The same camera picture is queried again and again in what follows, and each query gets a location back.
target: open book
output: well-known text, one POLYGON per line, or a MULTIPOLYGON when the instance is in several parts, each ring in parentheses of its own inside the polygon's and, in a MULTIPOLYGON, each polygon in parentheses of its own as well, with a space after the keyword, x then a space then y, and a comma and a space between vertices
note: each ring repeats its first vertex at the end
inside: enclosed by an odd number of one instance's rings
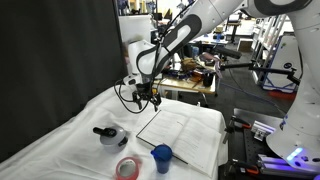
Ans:
POLYGON ((170 146, 175 157, 212 177, 221 134, 197 119, 159 111, 137 138, 152 146, 170 146))

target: black cable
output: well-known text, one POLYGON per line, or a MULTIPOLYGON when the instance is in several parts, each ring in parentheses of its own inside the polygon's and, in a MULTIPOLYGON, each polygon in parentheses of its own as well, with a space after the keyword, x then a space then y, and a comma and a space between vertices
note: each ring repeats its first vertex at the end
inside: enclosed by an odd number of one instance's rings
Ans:
POLYGON ((302 60, 302 54, 300 51, 300 48, 298 47, 298 51, 299 51, 299 57, 300 57, 300 66, 301 66, 301 75, 299 77, 299 79, 301 80, 302 76, 303 76, 303 60, 302 60))
POLYGON ((122 105, 127 109, 127 111, 129 111, 129 112, 131 112, 131 113, 133 113, 133 114, 139 114, 139 113, 141 113, 142 111, 144 111, 145 109, 146 109, 146 107, 148 106, 148 104, 149 104, 149 100, 147 101, 147 103, 146 103, 146 105, 140 110, 140 111, 131 111, 126 105, 125 105, 125 103, 123 102, 123 100, 121 99, 121 95, 120 94, 118 94, 118 92, 117 92, 117 89, 116 89, 116 84, 113 86, 113 89, 114 89, 114 92, 117 94, 117 96, 118 96, 118 98, 120 99, 120 102, 122 103, 122 105))
POLYGON ((230 69, 229 69, 229 73, 230 73, 230 76, 231 76, 232 80, 237 84, 237 86, 238 86, 239 89, 237 89, 237 88, 235 88, 235 87, 233 87, 233 86, 224 84, 224 83, 221 83, 222 85, 227 86, 227 87, 230 87, 230 88, 232 88, 232 89, 234 89, 234 90, 237 90, 237 91, 240 91, 240 92, 242 92, 242 93, 245 93, 246 95, 255 97, 255 98, 260 99, 260 100, 262 100, 262 101, 268 102, 269 104, 271 104, 272 106, 274 106, 275 108, 277 108, 277 110, 278 110, 280 113, 282 113, 283 115, 286 114, 286 113, 284 112, 284 110, 282 110, 276 103, 274 103, 274 102, 272 102, 272 101, 270 101, 270 100, 264 99, 264 98, 262 98, 262 97, 260 97, 260 96, 258 96, 258 95, 253 94, 253 93, 249 93, 249 92, 245 91, 244 89, 242 89, 241 86, 239 85, 239 83, 238 83, 238 82, 235 80, 235 78, 233 77, 233 74, 232 74, 232 72, 230 71, 230 69))
POLYGON ((124 97, 122 97, 122 95, 121 95, 121 87, 122 87, 123 80, 120 79, 120 80, 116 81, 116 85, 117 85, 119 82, 120 82, 120 86, 119 86, 119 92, 118 92, 118 93, 119 93, 120 98, 121 98, 123 101, 125 101, 125 102, 134 102, 133 100, 127 100, 127 99, 125 99, 124 97))
POLYGON ((157 46, 156 46, 156 54, 155 54, 155 63, 154 63, 154 66, 153 66, 153 70, 152 70, 152 83, 150 84, 150 89, 152 88, 152 85, 154 83, 154 79, 155 79, 155 76, 156 76, 156 65, 157 65, 157 61, 158 61, 158 58, 159 58, 159 47, 160 47, 160 43, 162 42, 162 39, 169 33, 169 28, 172 26, 172 24, 176 21, 176 19, 182 14, 184 13, 190 6, 193 5, 193 3, 195 3, 195 1, 193 1, 192 3, 190 3, 188 6, 186 6, 182 11, 180 11, 180 13, 178 15, 176 15, 176 17, 167 25, 165 31, 163 32, 163 34, 161 35, 158 43, 157 43, 157 46))
MULTIPOLYGON (((183 13, 185 12, 194 2, 190 3, 188 6, 186 6, 166 27, 164 33, 161 35, 157 45, 156 45, 156 52, 155 52, 155 62, 154 62, 154 65, 153 65, 153 68, 152 68, 152 73, 151 73, 151 83, 150 83, 150 86, 149 86, 149 90, 152 94, 152 85, 154 83, 154 80, 155 80, 155 76, 156 76, 156 66, 157 66, 157 61, 158 61, 158 58, 159 58, 159 55, 160 55, 160 52, 159 52, 159 49, 160 49, 160 44, 162 43, 162 39, 167 35, 167 33, 169 32, 168 29, 172 26, 173 22, 183 13)), ((117 94, 118 98, 120 99, 121 103, 123 104, 123 106, 131 113, 134 113, 134 114, 138 114, 138 113, 141 113, 142 111, 144 111, 144 109, 148 106, 149 102, 150 102, 150 99, 147 100, 147 103, 146 105, 142 108, 142 110, 140 110, 139 112, 134 112, 134 111, 131 111, 123 101, 126 101, 126 102, 134 102, 133 100, 126 100, 124 99, 122 96, 121 96, 121 84, 120 84, 120 87, 119 87, 119 92, 117 92, 116 90, 116 85, 119 81, 123 81, 123 80, 118 80, 115 85, 114 85, 114 91, 115 93, 117 94)))

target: blue plastic cup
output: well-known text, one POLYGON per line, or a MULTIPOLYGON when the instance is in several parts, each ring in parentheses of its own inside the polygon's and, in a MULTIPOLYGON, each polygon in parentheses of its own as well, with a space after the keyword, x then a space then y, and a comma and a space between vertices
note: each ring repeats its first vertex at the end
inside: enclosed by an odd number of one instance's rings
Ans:
POLYGON ((220 39, 221 39, 221 34, 217 34, 217 42, 220 42, 220 39))
POLYGON ((192 46, 192 58, 195 59, 196 56, 199 55, 199 48, 198 47, 195 47, 195 46, 192 46))
POLYGON ((172 158, 172 150, 169 146, 161 144, 151 151, 157 165, 157 170, 161 174, 169 171, 169 166, 172 158))

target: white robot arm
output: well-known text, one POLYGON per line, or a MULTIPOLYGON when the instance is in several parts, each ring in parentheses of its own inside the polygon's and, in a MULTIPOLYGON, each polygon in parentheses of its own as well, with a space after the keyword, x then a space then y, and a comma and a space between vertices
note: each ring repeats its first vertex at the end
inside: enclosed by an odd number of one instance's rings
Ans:
POLYGON ((305 63, 304 75, 292 107, 276 132, 267 137, 267 144, 292 167, 320 172, 320 0, 197 0, 160 46, 146 41, 129 45, 133 68, 124 83, 137 85, 137 94, 149 100, 153 79, 169 57, 237 9, 253 17, 290 17, 305 63))

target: white tablecloth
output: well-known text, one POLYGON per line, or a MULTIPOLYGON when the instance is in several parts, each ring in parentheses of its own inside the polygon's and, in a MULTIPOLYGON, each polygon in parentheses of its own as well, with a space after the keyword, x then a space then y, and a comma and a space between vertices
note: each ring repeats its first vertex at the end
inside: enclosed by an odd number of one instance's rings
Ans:
MULTIPOLYGON (((125 97, 131 98, 131 92, 132 90, 123 88, 125 97)), ((220 112, 178 101, 162 100, 161 110, 196 118, 224 136, 225 122, 220 112)), ((138 110, 134 103, 128 104, 128 107, 138 110)), ((128 112, 120 103, 113 88, 110 88, 89 101, 76 117, 1 163, 0 179, 114 179, 116 164, 128 156, 140 159, 138 179, 141 180, 210 179, 175 158, 167 174, 161 175, 156 172, 150 148, 136 139, 136 134, 154 114, 151 104, 141 114, 128 112), (120 153, 109 154, 92 129, 114 124, 122 126, 128 132, 129 141, 120 153)), ((227 161, 227 151, 227 146, 221 144, 217 165, 227 161)), ((217 178, 217 167, 213 179, 217 178)))

